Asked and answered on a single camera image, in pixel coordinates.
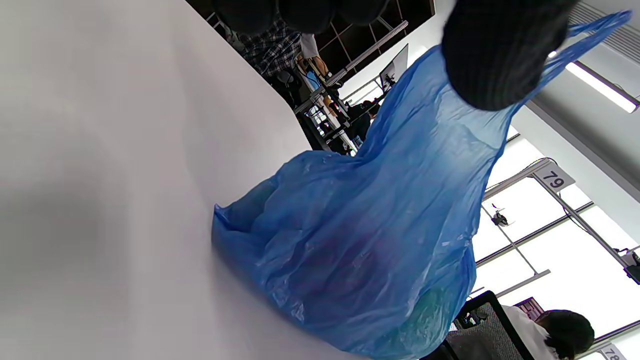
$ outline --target plaid shirt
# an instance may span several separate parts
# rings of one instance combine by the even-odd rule
[[[288,28],[280,17],[267,31],[255,36],[238,35],[238,39],[244,44],[240,55],[264,78],[293,69],[300,52],[300,32]]]

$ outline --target white table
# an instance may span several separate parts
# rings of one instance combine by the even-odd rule
[[[308,143],[186,2],[4,1],[0,39],[1,359],[353,358],[212,253]]]

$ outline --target ceiling light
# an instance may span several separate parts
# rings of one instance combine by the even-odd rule
[[[557,51],[552,51],[548,57],[553,58],[555,55],[557,55]],[[640,106],[640,101],[635,97],[632,97],[622,88],[603,78],[585,64],[575,61],[565,68],[580,80],[598,90],[599,93],[609,98],[609,100],[615,102],[616,105],[623,108],[626,112],[632,113]]]

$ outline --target number sign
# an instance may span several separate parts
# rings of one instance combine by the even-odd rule
[[[626,360],[622,353],[618,348],[613,344],[608,344],[607,346],[598,350],[599,353],[604,356],[606,360]]]
[[[536,171],[536,174],[547,186],[555,192],[575,184],[575,180],[567,175],[556,163],[548,162],[547,166]]]

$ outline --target blue plastic bag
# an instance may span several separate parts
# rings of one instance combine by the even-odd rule
[[[552,58],[542,88],[630,18]],[[443,341],[476,279],[471,239],[513,114],[452,90],[440,47],[386,98],[355,157],[304,152],[216,208],[213,241],[294,323],[374,359],[418,359]]]

